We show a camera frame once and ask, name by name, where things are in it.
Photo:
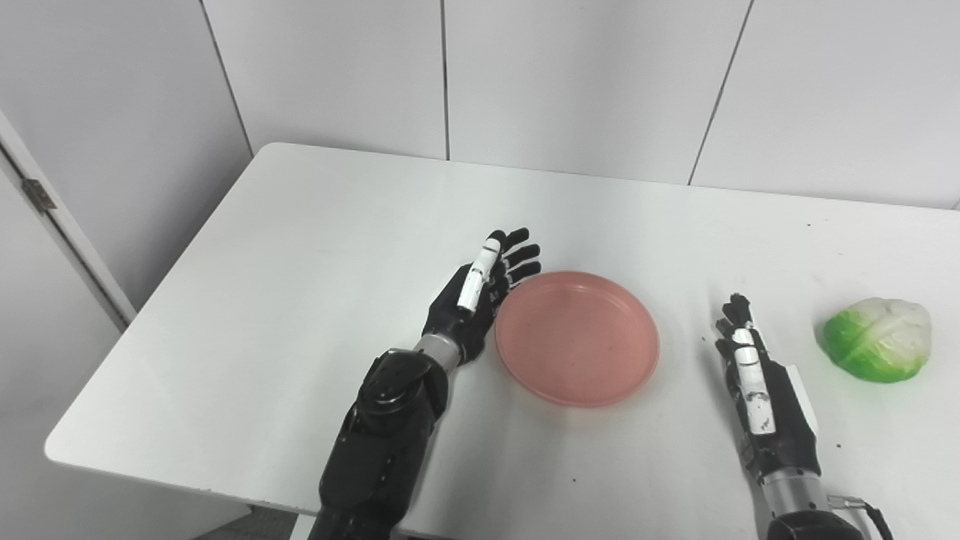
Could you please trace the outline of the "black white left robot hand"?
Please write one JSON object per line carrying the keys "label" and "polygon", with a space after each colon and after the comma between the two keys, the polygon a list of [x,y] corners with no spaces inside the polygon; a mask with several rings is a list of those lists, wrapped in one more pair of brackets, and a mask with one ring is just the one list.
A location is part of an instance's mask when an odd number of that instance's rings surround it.
{"label": "black white left robot hand", "polygon": [[542,272],[541,246],[530,230],[494,230],[473,261],[461,265],[430,304],[423,335],[443,336],[458,349],[458,365],[476,360],[508,294]]}

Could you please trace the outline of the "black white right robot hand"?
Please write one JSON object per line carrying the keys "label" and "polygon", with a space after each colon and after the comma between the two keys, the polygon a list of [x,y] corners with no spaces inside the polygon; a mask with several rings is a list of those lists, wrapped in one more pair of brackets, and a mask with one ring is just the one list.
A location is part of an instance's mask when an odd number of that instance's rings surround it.
{"label": "black white right robot hand", "polygon": [[771,358],[750,301],[731,294],[715,325],[720,334],[715,348],[742,428],[739,455],[747,473],[757,483],[782,470],[820,475],[816,434],[806,415],[809,401],[799,373]]}

